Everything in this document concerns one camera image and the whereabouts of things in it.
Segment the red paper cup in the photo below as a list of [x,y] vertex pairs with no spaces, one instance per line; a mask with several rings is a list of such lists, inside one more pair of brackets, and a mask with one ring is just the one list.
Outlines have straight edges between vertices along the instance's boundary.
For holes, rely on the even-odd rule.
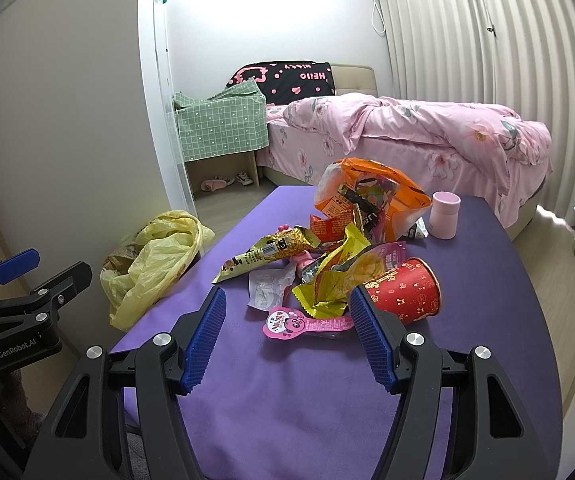
[[403,325],[434,316],[441,307],[436,275],[417,257],[368,282],[365,288],[377,309],[396,315]]

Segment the gold cone snack wrapper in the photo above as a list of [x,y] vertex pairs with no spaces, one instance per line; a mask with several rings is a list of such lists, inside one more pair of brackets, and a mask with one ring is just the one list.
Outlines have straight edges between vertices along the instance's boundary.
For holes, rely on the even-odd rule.
[[237,278],[274,261],[309,252],[309,250],[318,248],[320,244],[319,237],[303,226],[293,226],[293,228],[264,236],[247,252],[226,260],[212,280],[212,284]]

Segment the yellow gold snack wrapper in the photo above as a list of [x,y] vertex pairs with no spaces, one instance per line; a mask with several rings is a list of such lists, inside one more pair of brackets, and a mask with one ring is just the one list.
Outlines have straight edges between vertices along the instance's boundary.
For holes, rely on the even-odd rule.
[[369,240],[350,222],[345,227],[342,245],[330,252],[309,283],[294,288],[299,304],[312,318],[339,318],[347,308],[353,287],[372,278],[374,263],[359,262],[361,252],[369,249]]

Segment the pink yellow chip bag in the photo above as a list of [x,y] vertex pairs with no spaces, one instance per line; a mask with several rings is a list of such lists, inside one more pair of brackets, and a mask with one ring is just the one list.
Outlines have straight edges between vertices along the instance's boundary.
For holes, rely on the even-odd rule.
[[405,242],[391,242],[365,248],[357,257],[355,265],[358,270],[382,275],[406,260],[407,244]]

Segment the red snack wrapper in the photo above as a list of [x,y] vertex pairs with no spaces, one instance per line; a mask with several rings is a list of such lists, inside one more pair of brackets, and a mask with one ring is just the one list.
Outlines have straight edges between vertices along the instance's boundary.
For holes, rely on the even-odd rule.
[[355,222],[353,210],[342,211],[330,218],[322,218],[312,214],[309,217],[309,230],[320,240],[319,252],[337,246],[345,238],[345,229]]

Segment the orange snack bag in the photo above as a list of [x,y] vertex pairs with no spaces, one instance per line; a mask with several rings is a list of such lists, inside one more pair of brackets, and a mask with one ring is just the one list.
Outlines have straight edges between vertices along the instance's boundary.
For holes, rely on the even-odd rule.
[[356,157],[333,162],[315,192],[315,207],[327,217],[357,206],[363,231],[375,243],[405,236],[432,199],[403,172]]

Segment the clear plastic blister package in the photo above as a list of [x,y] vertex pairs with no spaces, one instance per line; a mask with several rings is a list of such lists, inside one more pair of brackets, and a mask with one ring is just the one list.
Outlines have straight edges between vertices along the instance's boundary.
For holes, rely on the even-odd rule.
[[286,294],[296,278],[296,266],[291,263],[284,268],[260,269],[248,276],[248,307],[268,312],[283,307]]

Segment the yellow trash bag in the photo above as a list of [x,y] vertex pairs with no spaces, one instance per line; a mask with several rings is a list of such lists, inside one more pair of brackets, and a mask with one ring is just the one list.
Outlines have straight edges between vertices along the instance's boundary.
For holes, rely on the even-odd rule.
[[109,302],[109,323],[127,332],[190,269],[214,231],[193,214],[158,214],[133,235],[120,240],[100,271]]

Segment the purple table mat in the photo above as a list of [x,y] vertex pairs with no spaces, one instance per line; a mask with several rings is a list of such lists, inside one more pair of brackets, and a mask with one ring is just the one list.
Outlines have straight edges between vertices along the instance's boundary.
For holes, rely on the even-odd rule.
[[[408,247],[438,278],[441,308],[415,330],[437,346],[488,347],[534,424],[551,469],[560,463],[562,395],[545,317],[507,233],[479,197],[461,200],[452,240]],[[263,335],[247,278],[223,284],[226,317],[202,382],[180,401],[210,479],[368,479],[397,399],[376,382],[359,339]]]

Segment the pink caterpillar toy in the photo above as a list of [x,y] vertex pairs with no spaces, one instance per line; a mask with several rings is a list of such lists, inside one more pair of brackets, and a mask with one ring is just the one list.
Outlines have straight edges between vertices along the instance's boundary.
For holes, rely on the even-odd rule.
[[313,257],[310,252],[305,250],[304,252],[300,252],[299,254],[293,255],[289,257],[289,262],[294,263],[296,266],[296,273],[298,275],[303,274],[306,266],[309,266],[312,262],[315,262],[316,258]]

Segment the pink slippers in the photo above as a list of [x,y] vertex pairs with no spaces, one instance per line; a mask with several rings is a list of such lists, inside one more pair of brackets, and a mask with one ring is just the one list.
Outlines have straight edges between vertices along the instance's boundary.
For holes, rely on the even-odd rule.
[[202,181],[200,184],[200,189],[204,192],[214,193],[220,190],[224,190],[234,182],[235,179],[231,177],[214,177]]

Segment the white sneaker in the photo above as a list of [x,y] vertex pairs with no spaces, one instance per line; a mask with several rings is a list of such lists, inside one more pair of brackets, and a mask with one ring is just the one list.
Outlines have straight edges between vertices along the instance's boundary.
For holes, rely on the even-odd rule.
[[243,186],[248,186],[248,185],[252,185],[254,183],[254,181],[252,180],[251,177],[248,176],[248,174],[246,174],[246,172],[239,172],[236,175],[236,180],[238,182],[240,182],[241,185]]

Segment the wooden bedside table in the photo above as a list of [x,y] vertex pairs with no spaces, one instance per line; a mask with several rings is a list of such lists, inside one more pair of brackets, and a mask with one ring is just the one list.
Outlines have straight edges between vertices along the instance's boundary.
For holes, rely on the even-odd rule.
[[200,185],[206,180],[214,180],[217,177],[236,179],[236,175],[245,172],[252,180],[256,188],[260,185],[260,177],[257,169],[256,153],[240,152],[230,155],[208,157],[184,162],[184,168],[188,174],[188,180],[194,194],[200,191]]

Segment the pink floral bed duvet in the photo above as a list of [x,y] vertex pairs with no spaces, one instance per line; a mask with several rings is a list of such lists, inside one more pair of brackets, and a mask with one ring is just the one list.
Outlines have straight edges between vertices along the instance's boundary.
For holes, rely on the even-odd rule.
[[551,174],[541,122],[501,104],[396,100],[347,93],[266,110],[269,144],[257,164],[316,185],[332,162],[370,159],[403,172],[427,194],[483,198],[504,228]]

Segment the beige pleated curtain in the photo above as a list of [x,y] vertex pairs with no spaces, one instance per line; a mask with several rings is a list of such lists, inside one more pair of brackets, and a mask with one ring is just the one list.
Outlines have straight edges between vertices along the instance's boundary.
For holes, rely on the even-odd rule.
[[497,103],[545,124],[542,206],[575,206],[575,0],[379,0],[403,99]]

